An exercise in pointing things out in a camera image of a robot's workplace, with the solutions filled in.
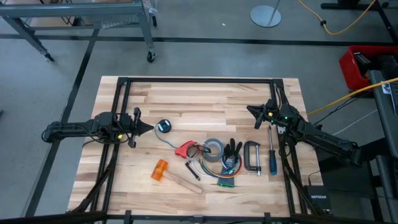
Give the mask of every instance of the yellow cable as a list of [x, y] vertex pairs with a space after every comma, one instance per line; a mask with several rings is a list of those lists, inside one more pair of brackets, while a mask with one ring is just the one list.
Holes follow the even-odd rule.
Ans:
[[390, 79], [390, 80], [387, 80], [387, 81], [384, 81], [384, 82], [380, 82], [380, 83], [377, 83], [377, 84], [369, 85], [369, 86], [364, 87], [364, 88], [362, 88], [362, 89], [360, 89], [360, 90], [356, 90], [356, 91], [354, 91], [354, 92], [352, 92], [352, 93], [350, 93], [350, 94], [348, 94], [348, 95], [346, 95], [346, 96], [341, 97], [340, 99], [338, 99], [338, 100], [336, 100], [336, 101], [334, 101], [334, 102], [332, 102], [332, 103], [329, 103], [328, 105], [326, 105], [326, 106], [324, 106], [324, 107], [322, 107], [322, 108], [319, 108], [319, 109], [317, 109], [317, 110], [315, 110], [315, 111], [312, 111], [312, 112], [308, 113], [308, 115], [315, 114], [315, 113], [317, 113], [317, 112], [319, 112], [319, 111], [321, 111], [321, 110], [324, 110], [324, 109], [326, 109], [326, 108], [328, 108], [328, 107], [330, 107], [330, 106], [333, 106], [333, 105], [335, 105], [336, 103], [338, 103], [338, 102], [340, 102], [340, 101], [342, 101], [342, 100], [345, 100], [345, 99], [347, 99], [347, 98], [349, 98], [349, 97], [351, 97], [351, 96], [353, 96], [353, 95], [355, 95], [355, 94], [357, 94], [357, 93], [360, 93], [360, 92], [362, 92], [362, 91], [365, 91], [365, 90], [368, 90], [368, 89], [372, 89], [372, 88], [374, 88], [374, 87], [381, 86], [381, 85], [383, 85], [383, 84], [387, 84], [387, 83], [395, 82], [395, 81], [398, 81], [398, 78], [393, 78], [393, 79]]
[[[322, 22], [323, 19], [313, 10], [311, 10], [309, 7], [307, 7], [301, 0], [298, 0], [300, 2], [300, 4], [302, 6], [304, 6], [304, 8], [308, 9], [310, 12], [312, 12], [314, 15], [316, 15], [318, 17], [318, 19]], [[369, 9], [373, 6], [373, 4], [376, 2], [377, 0], [373, 0], [372, 3], [365, 9], [365, 11], [363, 11], [363, 13], [353, 22], [351, 23], [348, 27], [346, 27], [345, 29], [339, 31], [339, 32], [335, 32], [332, 33], [328, 30], [328, 28], [326, 27], [326, 24], [323, 25], [323, 28], [325, 28], [325, 31], [330, 34], [330, 35], [338, 35], [338, 34], [342, 34], [343, 32], [347, 31], [349, 28], [351, 28], [355, 23], [357, 23], [364, 15], [365, 13], [367, 13], [369, 11]]]

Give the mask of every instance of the orange mallet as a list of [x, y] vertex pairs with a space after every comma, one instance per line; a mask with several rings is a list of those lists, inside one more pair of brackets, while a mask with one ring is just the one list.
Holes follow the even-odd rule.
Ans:
[[203, 192], [203, 189], [201, 189], [199, 186], [167, 171], [167, 166], [168, 162], [164, 161], [163, 159], [160, 159], [159, 162], [156, 164], [156, 167], [151, 175], [151, 177], [157, 181], [160, 181], [162, 177], [166, 177], [169, 180], [172, 180], [176, 182], [177, 184], [184, 186], [188, 189], [190, 189], [193, 192], [201, 194]]

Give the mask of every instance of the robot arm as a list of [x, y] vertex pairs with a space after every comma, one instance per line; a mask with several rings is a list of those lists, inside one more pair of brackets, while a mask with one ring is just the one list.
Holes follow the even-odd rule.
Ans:
[[285, 129], [285, 134], [295, 143], [305, 142], [315, 149], [325, 151], [345, 164], [360, 166], [365, 160], [361, 150], [353, 141], [338, 138], [314, 127], [305, 121], [299, 111], [284, 100], [280, 108], [276, 102], [269, 99], [265, 105], [247, 106], [256, 119], [254, 128], [259, 129], [263, 121], [276, 124]]
[[70, 137], [91, 137], [94, 141], [103, 144], [116, 144], [125, 134], [128, 137], [126, 141], [129, 141], [129, 146], [135, 147], [135, 136], [140, 136], [154, 128], [140, 120], [139, 108], [134, 109], [134, 120], [127, 113], [119, 116], [118, 119], [116, 113], [103, 112], [94, 119], [82, 123], [61, 124], [55, 121], [47, 126], [42, 133], [42, 139], [45, 142], [54, 142]]

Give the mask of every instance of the black round object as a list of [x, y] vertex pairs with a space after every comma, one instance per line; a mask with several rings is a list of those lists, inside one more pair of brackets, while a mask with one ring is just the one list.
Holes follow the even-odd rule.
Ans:
[[167, 119], [163, 119], [162, 121], [159, 121], [157, 129], [161, 133], [167, 133], [172, 129], [172, 123]]
[[153, 54], [152, 52], [148, 52], [147, 61], [150, 62], [150, 63], [154, 62], [155, 56], [156, 56], [156, 54]]
[[157, 27], [156, 16], [152, 16], [152, 25], [153, 25], [154, 27]]

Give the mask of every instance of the metal stand base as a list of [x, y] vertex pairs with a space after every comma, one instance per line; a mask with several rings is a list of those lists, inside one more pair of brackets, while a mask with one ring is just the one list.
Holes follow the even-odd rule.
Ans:
[[259, 26], [274, 27], [280, 23], [282, 16], [278, 10], [271, 6], [256, 6], [251, 10], [250, 18]]

